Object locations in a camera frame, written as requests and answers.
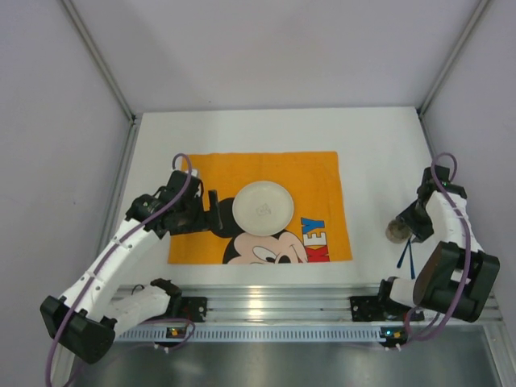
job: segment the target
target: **white table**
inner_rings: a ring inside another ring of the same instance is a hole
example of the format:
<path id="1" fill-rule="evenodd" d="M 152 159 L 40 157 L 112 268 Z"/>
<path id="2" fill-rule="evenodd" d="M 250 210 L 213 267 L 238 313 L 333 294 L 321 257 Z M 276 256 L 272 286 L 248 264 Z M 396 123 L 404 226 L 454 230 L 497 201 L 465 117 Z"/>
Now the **white table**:
<path id="1" fill-rule="evenodd" d="M 136 197 L 153 193 L 168 180 L 178 152 L 296 151 L 339 153 L 353 261 L 171 265 L 169 237 L 165 237 L 124 283 L 146 284 L 163 277 L 177 285 L 354 285 L 376 283 L 390 275 L 409 277 L 408 257 L 402 269 L 396 269 L 403 245 L 389 242 L 385 228 L 415 199 L 422 171 L 431 162 L 412 107 L 146 113 L 119 221 Z M 414 247 L 416 272 L 434 247 L 433 239 Z"/>

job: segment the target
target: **white plate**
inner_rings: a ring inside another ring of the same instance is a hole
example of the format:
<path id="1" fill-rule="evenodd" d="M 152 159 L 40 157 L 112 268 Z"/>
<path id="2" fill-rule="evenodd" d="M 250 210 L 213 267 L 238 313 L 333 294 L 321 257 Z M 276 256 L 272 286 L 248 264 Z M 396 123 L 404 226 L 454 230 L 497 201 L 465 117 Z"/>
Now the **white plate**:
<path id="1" fill-rule="evenodd" d="M 274 235 L 292 220 L 292 196 L 277 183 L 255 181 L 236 194 L 233 216 L 236 224 L 249 234 Z"/>

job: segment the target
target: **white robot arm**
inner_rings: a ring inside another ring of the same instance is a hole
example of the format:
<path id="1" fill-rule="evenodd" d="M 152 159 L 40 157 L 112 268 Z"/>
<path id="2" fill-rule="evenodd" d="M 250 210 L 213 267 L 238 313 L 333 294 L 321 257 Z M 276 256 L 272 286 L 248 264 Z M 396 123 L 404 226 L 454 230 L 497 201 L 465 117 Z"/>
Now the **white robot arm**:
<path id="1" fill-rule="evenodd" d="M 187 183 L 187 174 L 175 170 L 168 184 L 160 187 L 154 196 L 145 194 L 134 200 L 114 237 L 81 278 L 59 298 L 48 296 L 41 304 L 40 311 L 51 337 L 56 336 L 65 315 L 73 309 L 59 343 L 85 362 L 92 364 L 100 360 L 116 336 L 143 321 L 163 314 L 175 317 L 181 290 L 170 281 L 156 279 L 135 295 L 116 302 L 111 300 L 124 274 L 165 234 L 221 229 L 216 191 L 209 191 L 210 209 L 204 211 L 202 182 L 195 171 L 189 179 Z M 145 222 L 167 206 L 181 189 L 184 193 L 177 202 Z"/>
<path id="2" fill-rule="evenodd" d="M 389 303 L 409 308 L 422 308 L 446 313 L 451 305 L 464 272 L 466 230 L 468 226 L 471 264 L 464 292 L 452 317 L 468 322 L 478 319 L 500 268 L 497 257 L 484 253 L 476 241 L 466 213 L 466 192 L 463 187 L 449 181 L 449 169 L 436 166 L 440 180 L 454 206 L 436 188 L 431 170 L 425 169 L 418 199 L 401 212 L 396 221 L 408 227 L 418 242 L 435 235 L 439 241 L 434 252 L 415 280 L 390 277 L 383 280 L 379 297 L 389 308 Z M 462 214 L 465 223 L 457 216 Z"/>

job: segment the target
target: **orange placemat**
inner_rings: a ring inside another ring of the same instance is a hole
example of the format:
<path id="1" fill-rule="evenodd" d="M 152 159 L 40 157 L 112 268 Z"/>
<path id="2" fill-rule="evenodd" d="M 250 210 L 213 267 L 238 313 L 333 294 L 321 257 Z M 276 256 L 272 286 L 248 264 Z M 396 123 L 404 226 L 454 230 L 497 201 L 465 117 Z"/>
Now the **orange placemat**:
<path id="1" fill-rule="evenodd" d="M 227 153 L 190 156 L 205 191 L 221 202 L 222 238 L 210 232 L 171 238 L 170 264 L 276 264 L 351 260 L 336 152 Z M 273 236 L 236 226 L 231 204 L 254 181 L 274 181 L 292 195 L 294 214 Z M 205 194 L 204 206 L 208 208 Z"/>

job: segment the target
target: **cable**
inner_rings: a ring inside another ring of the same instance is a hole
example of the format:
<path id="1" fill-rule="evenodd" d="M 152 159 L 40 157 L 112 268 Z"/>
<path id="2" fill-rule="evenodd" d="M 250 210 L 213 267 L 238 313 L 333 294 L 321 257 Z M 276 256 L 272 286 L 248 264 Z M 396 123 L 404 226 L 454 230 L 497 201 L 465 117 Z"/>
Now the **cable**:
<path id="1" fill-rule="evenodd" d="M 446 326 L 447 322 L 452 318 L 453 312 L 455 311 L 457 305 L 459 304 L 460 297 L 462 296 L 462 293 L 464 292 L 464 287 L 466 286 L 466 280 L 468 279 L 469 274 L 469 268 L 471 266 L 471 231 L 469 230 L 469 225 L 466 219 L 464 218 L 464 214 L 456 207 L 455 202 L 450 197 L 448 192 L 444 189 L 443 185 L 441 184 L 440 180 L 437 178 L 437 173 L 435 172 L 435 166 L 437 165 L 437 162 L 441 157 L 448 156 L 453 161 L 453 174 L 451 175 L 450 181 L 453 180 L 453 178 L 456 175 L 457 172 L 457 159 L 455 156 L 453 156 L 451 153 L 444 152 L 438 154 L 433 160 L 431 164 L 431 174 L 432 178 L 434 179 L 435 185 L 437 186 L 438 190 L 443 194 L 444 198 L 447 200 L 448 203 L 450 203 L 451 208 L 456 213 L 457 217 L 460 220 L 460 223 L 462 224 L 462 227 L 464 228 L 464 234 L 466 239 L 466 247 L 465 247 L 465 257 L 464 257 L 464 270 L 462 272 L 462 276 L 460 277 L 459 284 L 457 286 L 457 291 L 455 292 L 455 295 L 453 296 L 453 299 L 451 300 L 450 306 L 448 307 L 448 310 L 446 314 L 444 315 L 443 319 L 439 323 L 439 325 L 430 333 L 427 335 L 424 335 L 428 332 L 428 330 L 433 327 L 435 322 L 437 321 L 437 318 L 439 315 L 435 316 L 434 321 L 432 321 L 427 327 L 425 327 L 422 331 L 420 331 L 418 334 L 416 334 L 411 340 L 416 341 L 427 341 L 430 339 L 435 338 L 437 335 L 439 335 L 441 332 L 443 332 L 444 327 Z M 412 314 L 418 309 L 416 306 L 415 308 L 412 308 L 405 317 L 404 325 L 405 329 L 408 331 L 412 331 L 410 329 L 410 317 Z"/>
<path id="2" fill-rule="evenodd" d="M 177 161 L 177 159 L 179 157 L 183 157 L 186 160 L 186 164 L 188 164 L 188 175 L 186 176 L 185 184 L 181 187 L 181 189 L 176 194 L 176 196 L 174 196 L 174 198 L 169 203 L 167 203 L 166 206 L 164 206 L 163 208 L 158 210 L 155 214 L 149 216 L 142 223 L 140 223 L 139 225 L 133 227 L 124 236 L 122 236 L 120 238 L 120 243 L 126 241 L 129 237 L 131 237 L 140 228 L 145 227 L 145 225 L 147 223 L 151 222 L 152 220 L 154 220 L 155 218 L 157 218 L 158 216 L 163 214 L 165 211 L 169 210 L 170 207 L 172 207 L 174 204 L 176 204 L 177 201 L 181 198 L 181 196 L 183 196 L 185 191 L 188 189 L 189 183 L 192 180 L 192 162 L 191 162 L 190 158 L 186 154 L 184 154 L 184 153 L 177 153 L 174 156 L 173 161 L 172 161 L 172 166 L 173 166 L 174 169 L 176 168 L 176 161 Z M 110 258 L 110 256 L 116 251 L 118 246 L 119 246 L 118 243 L 114 244 L 107 251 L 107 253 L 104 255 L 104 257 L 98 263 L 97 267 L 94 269 L 94 275 L 97 275 L 100 272 L 100 270 L 102 269 L 102 266 L 104 266 L 104 264 L 107 262 L 107 260 Z M 84 285 L 84 288 L 82 288 L 82 290 L 79 293 L 79 295 L 77 296 L 76 300 L 70 306 L 68 312 L 66 313 L 66 315 L 63 318 L 63 321 L 61 322 L 61 324 L 59 325 L 59 328 L 57 329 L 57 333 L 56 333 L 56 335 L 54 337 L 54 340 L 52 341 L 52 345 L 50 347 L 50 350 L 48 351 L 47 363 L 45 365 L 45 384 L 46 384 L 47 387 L 52 387 L 52 362 L 53 362 L 53 359 L 54 359 L 54 355 L 56 354 L 57 344 L 59 343 L 59 340 L 60 340 L 61 336 L 63 335 L 63 331 L 65 330 L 66 326 L 68 325 L 69 320 L 72 318 L 72 315 L 73 315 L 75 309 L 77 308 L 77 306 L 81 302 L 82 298 L 84 297 L 84 295 L 88 291 L 88 289 L 91 286 L 91 284 L 93 283 L 93 281 L 94 281 L 94 277 L 89 277 L 88 281 Z"/>
<path id="3" fill-rule="evenodd" d="M 186 343 L 188 342 L 188 340 L 190 340 L 192 338 L 192 336 L 194 336 L 194 333 L 195 333 L 195 322 L 193 322 L 192 320 L 188 320 L 187 318 L 164 318 L 162 320 L 152 320 L 152 321 L 145 321 L 145 322 L 142 322 L 142 324 L 145 324 L 145 325 L 148 325 L 148 324 L 156 324 L 156 323 L 186 323 L 186 328 L 188 328 L 188 325 L 192 326 L 192 330 L 190 331 L 190 333 L 183 339 L 183 341 L 181 341 L 178 345 L 174 346 L 174 347 L 171 347 L 175 350 L 181 348 L 181 347 L 184 347 L 186 345 Z"/>
<path id="4" fill-rule="evenodd" d="M 134 287 L 134 288 L 132 288 L 131 296 L 135 293 L 135 290 L 136 290 L 136 288 L 137 288 L 138 286 L 140 286 L 140 287 L 142 288 L 142 290 L 144 290 L 144 289 L 145 289 L 145 286 L 143 286 L 142 284 L 135 285 L 135 287 Z"/>

